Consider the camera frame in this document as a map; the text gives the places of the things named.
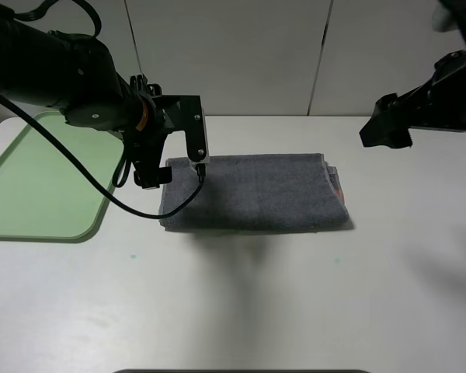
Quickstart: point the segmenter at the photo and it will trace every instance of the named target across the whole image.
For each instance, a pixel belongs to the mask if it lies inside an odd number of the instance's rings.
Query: green tray
[[[59,113],[36,119],[112,193],[121,141],[91,128],[68,126]],[[0,156],[0,239],[81,242],[96,233],[106,205],[81,173],[29,126]]]

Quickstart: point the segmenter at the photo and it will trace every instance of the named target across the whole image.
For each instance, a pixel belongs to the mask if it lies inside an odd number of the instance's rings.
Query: folded towel
[[[181,204],[198,184],[186,158],[168,159],[160,213]],[[349,221],[335,167],[323,154],[226,155],[210,158],[202,191],[161,220],[168,230],[235,229],[303,232]]]

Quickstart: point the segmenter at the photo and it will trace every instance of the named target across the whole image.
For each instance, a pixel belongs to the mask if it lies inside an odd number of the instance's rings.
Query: white table
[[[0,372],[466,373],[466,134],[365,149],[365,122],[207,122],[212,155],[325,153],[354,230],[179,234],[110,206],[88,242],[0,242]],[[0,125],[0,152],[21,126]],[[185,154],[171,136],[164,159]],[[133,185],[116,195],[143,211],[160,201]]]

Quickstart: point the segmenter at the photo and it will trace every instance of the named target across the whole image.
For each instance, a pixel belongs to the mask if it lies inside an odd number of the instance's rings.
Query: gray towel
[[[198,178],[186,158],[168,159],[160,213],[180,205]],[[303,232],[349,221],[335,167],[323,154],[227,155],[210,158],[205,184],[182,211],[161,220],[168,230]]]

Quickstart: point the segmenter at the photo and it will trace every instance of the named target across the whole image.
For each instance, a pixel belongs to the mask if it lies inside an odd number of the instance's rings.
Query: light green tray
[[[121,141],[91,128],[68,126],[59,113],[36,119],[112,192]],[[0,239],[81,242],[96,233],[106,205],[81,173],[29,126],[0,157]]]

